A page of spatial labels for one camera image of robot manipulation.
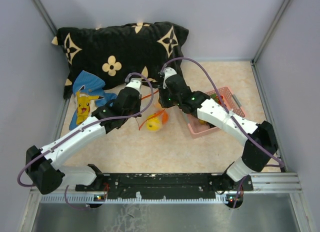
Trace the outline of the yellow orange peach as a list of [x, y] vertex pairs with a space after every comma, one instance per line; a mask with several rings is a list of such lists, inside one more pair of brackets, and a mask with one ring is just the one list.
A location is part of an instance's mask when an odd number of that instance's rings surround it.
[[156, 115], [160, 118], [161, 123], [164, 126], [169, 120], [169, 115], [166, 109], [163, 108], [158, 102], [154, 106], [157, 109]]

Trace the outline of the clear orange zip top bag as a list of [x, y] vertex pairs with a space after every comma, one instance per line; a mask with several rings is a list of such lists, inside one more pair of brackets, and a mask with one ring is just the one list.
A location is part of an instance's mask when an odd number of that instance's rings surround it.
[[169, 114], [159, 104], [159, 90], [153, 91], [154, 97], [151, 105], [140, 116], [136, 117], [139, 131], [157, 132], [161, 130], [169, 120]]

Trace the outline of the yellow lemon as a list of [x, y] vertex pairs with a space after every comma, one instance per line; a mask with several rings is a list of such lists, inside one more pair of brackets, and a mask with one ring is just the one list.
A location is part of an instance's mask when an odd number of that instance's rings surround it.
[[151, 115], [145, 123], [146, 128], [151, 132], [156, 132], [162, 128], [161, 120], [156, 115]]

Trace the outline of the red strawberries with leaves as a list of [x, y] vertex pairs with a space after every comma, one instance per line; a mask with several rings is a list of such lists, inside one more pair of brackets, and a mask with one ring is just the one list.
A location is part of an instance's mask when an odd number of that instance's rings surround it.
[[216, 93], [211, 94], [210, 98], [213, 99], [216, 103], [218, 103], [220, 106], [225, 104], [224, 97], [222, 95], [218, 96]]

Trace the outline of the pink plastic basket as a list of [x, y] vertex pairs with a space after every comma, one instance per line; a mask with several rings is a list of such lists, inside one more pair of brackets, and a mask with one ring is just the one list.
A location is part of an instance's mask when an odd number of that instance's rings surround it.
[[[218, 91], [220, 95], [224, 97], [224, 102], [228, 110], [232, 110], [238, 116], [246, 117], [242, 105], [229, 87], [221, 87]], [[182, 112], [182, 116], [193, 139], [200, 138], [220, 130], [218, 127], [211, 126], [208, 123], [206, 125], [201, 125], [199, 120], [192, 115]]]

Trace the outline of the brown longan bunch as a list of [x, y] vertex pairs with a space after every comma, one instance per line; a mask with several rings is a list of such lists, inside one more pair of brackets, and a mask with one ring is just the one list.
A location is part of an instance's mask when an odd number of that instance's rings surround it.
[[206, 125], [207, 124], [207, 122], [206, 121], [204, 121], [204, 120], [198, 120], [198, 122], [201, 124], [201, 125]]

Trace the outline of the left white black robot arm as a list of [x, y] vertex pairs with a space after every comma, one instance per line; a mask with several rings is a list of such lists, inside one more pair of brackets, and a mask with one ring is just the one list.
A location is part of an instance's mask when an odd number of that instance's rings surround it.
[[58, 140], [26, 152], [26, 173], [41, 194], [52, 193], [60, 186], [83, 185], [97, 191], [104, 178], [94, 166], [68, 167], [64, 163], [95, 139], [120, 128], [141, 107], [141, 84], [137, 80], [122, 89], [111, 105], [97, 108], [91, 116]]

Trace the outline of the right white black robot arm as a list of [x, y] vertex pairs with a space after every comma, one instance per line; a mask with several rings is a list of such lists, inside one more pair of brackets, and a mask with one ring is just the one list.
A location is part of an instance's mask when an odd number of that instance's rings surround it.
[[235, 190], [245, 176], [261, 172], [279, 148], [271, 123], [259, 124], [224, 109], [207, 94], [192, 91], [178, 74], [164, 77], [159, 94], [162, 107], [177, 106], [183, 113], [225, 131], [243, 146], [242, 155], [223, 174], [223, 184], [229, 190]]

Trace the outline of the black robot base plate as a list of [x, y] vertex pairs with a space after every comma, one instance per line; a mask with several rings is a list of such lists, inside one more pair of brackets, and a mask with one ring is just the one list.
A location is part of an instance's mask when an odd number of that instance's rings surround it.
[[133, 199], [139, 193], [142, 199], [214, 199], [217, 192], [238, 189], [226, 174], [100, 174], [90, 185], [76, 185], [77, 192], [106, 192], [109, 199]]

